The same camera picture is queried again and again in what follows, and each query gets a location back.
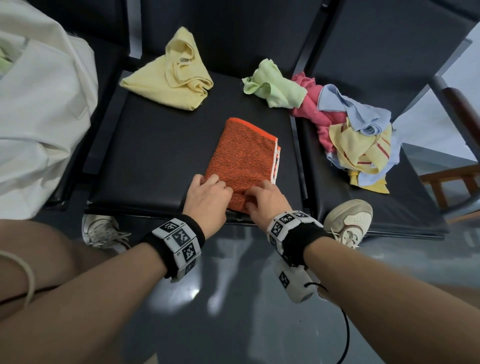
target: left hand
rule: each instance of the left hand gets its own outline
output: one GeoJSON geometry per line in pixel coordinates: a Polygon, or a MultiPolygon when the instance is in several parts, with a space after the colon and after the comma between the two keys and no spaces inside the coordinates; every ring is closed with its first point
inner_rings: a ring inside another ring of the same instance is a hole
{"type": "Polygon", "coordinates": [[[201,174],[195,174],[187,192],[183,213],[194,219],[208,239],[225,224],[228,203],[233,190],[227,187],[216,174],[208,180],[201,174]]]}

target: shoe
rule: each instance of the shoe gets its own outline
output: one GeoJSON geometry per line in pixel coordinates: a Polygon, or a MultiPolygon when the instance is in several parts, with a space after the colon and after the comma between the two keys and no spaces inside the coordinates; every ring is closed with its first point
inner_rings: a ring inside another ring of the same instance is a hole
{"type": "Polygon", "coordinates": [[[335,207],[325,218],[324,229],[335,240],[357,248],[372,222],[372,206],[363,200],[350,200],[335,207]]]}
{"type": "Polygon", "coordinates": [[[119,224],[112,216],[84,215],[82,218],[82,237],[85,244],[94,248],[114,249],[122,253],[130,249],[130,235],[119,230],[119,224]]]}

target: white wall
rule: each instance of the white wall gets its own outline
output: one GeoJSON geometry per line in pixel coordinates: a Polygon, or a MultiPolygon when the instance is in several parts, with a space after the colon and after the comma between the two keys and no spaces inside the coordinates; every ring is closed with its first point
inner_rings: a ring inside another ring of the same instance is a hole
{"type": "MultiPolygon", "coordinates": [[[[449,86],[460,89],[475,110],[480,111],[480,24],[468,38],[473,43],[443,78],[449,86]]],[[[431,90],[401,115],[394,126],[405,143],[476,160],[431,90]]]]}

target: black chair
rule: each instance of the black chair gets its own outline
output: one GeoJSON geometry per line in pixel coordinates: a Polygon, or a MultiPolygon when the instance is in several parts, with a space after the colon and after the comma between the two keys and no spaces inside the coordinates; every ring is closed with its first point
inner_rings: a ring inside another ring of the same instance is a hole
{"type": "Polygon", "coordinates": [[[90,129],[75,148],[59,185],[44,205],[47,209],[66,210],[128,57],[126,1],[29,0],[29,2],[59,22],[67,32],[85,39],[95,53],[98,106],[90,119],[90,129]]]}
{"type": "MultiPolygon", "coordinates": [[[[195,111],[129,93],[89,198],[88,213],[163,217],[181,212],[195,173],[204,173],[225,121],[245,119],[278,137],[277,184],[302,208],[295,144],[286,109],[243,93],[240,78],[271,58],[285,77],[305,64],[328,19],[317,0],[142,1],[143,59],[164,54],[180,26],[193,33],[214,86],[195,111]]],[[[251,224],[249,216],[228,222],[251,224]]]]}
{"type": "MultiPolygon", "coordinates": [[[[307,74],[360,102],[391,110],[394,121],[479,18],[478,2],[344,0],[307,74]]],[[[320,221],[338,204],[360,198],[373,206],[370,235],[442,239],[448,232],[403,151],[386,177],[390,194],[377,194],[351,186],[347,174],[331,165],[310,121],[297,119],[297,126],[307,206],[320,221]]]]}

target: white bag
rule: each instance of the white bag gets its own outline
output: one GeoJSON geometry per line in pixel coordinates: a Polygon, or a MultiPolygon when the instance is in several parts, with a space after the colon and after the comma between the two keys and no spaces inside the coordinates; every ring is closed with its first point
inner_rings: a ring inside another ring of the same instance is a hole
{"type": "Polygon", "coordinates": [[[98,83],[92,49],[22,0],[0,0],[0,218],[34,217],[90,127],[98,83]]]}

